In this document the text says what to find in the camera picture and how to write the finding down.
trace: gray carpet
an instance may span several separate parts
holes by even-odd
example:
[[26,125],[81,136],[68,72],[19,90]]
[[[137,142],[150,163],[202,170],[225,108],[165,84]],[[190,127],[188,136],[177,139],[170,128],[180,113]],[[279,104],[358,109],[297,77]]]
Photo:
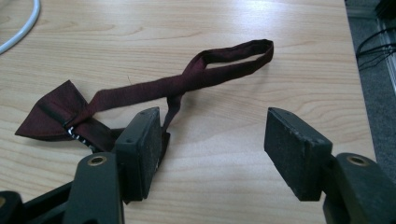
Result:
[[[347,0],[347,8],[369,8],[374,10],[377,0]],[[388,25],[396,23],[387,21]],[[355,50],[370,35],[378,32],[376,19],[349,17]],[[365,46],[366,49],[379,46],[379,38],[373,39]],[[359,64],[373,59],[360,58]],[[393,89],[387,64],[360,70],[361,85],[366,103],[370,129],[373,136],[375,155],[379,166],[396,184],[396,95]]]

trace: light wood tabletop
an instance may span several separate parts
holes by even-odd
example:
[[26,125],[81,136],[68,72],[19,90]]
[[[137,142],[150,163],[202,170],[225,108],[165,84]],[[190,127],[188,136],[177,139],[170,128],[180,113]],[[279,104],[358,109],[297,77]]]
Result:
[[[77,141],[14,135],[33,105],[70,79],[90,101],[102,89],[181,74],[204,49],[270,39],[274,59],[253,75],[188,92],[171,123],[148,198],[126,223],[324,223],[322,200],[301,203],[263,149],[270,106],[289,110],[333,142],[332,154],[375,158],[343,0],[42,0],[33,30],[0,55],[0,190],[29,201],[74,178],[91,151]],[[32,1],[0,8],[0,41]],[[166,101],[101,112],[122,128]]]

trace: floor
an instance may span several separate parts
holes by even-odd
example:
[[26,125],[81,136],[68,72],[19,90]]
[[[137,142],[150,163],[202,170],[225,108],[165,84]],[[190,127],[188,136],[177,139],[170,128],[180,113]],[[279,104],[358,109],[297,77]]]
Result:
[[[379,31],[374,8],[379,0],[346,0],[346,8],[355,50],[367,37]],[[387,27],[396,20],[386,21]],[[367,42],[365,49],[381,45],[380,38]],[[360,76],[376,160],[396,184],[396,94],[386,61],[370,63],[375,56],[360,57]]]

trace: metal rivet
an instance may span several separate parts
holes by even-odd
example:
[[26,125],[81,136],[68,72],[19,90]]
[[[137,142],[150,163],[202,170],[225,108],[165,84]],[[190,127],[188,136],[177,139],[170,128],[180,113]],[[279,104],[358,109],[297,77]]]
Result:
[[97,166],[105,163],[107,161],[107,158],[104,156],[96,156],[88,160],[88,165],[90,166]]
[[4,197],[0,197],[0,208],[3,207],[4,204],[6,204],[6,199]]
[[346,159],[350,163],[352,163],[354,165],[359,165],[359,166],[368,166],[368,165],[370,165],[370,163],[367,160],[365,160],[364,158],[362,158],[362,157],[348,156],[348,157],[346,157]]

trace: wood grain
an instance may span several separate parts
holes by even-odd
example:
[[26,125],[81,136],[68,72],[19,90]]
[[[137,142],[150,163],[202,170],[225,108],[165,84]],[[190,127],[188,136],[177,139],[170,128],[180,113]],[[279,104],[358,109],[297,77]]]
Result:
[[[0,40],[32,2],[0,8]],[[180,74],[204,49],[274,40],[255,74],[185,95],[148,199],[127,223],[323,223],[322,202],[300,203],[263,150],[269,106],[294,112],[334,144],[375,158],[344,1],[42,0],[32,32],[0,56],[0,190],[25,201],[73,179],[80,143],[15,136],[35,102],[67,79],[90,100],[101,90]],[[164,99],[96,117],[123,127]]]

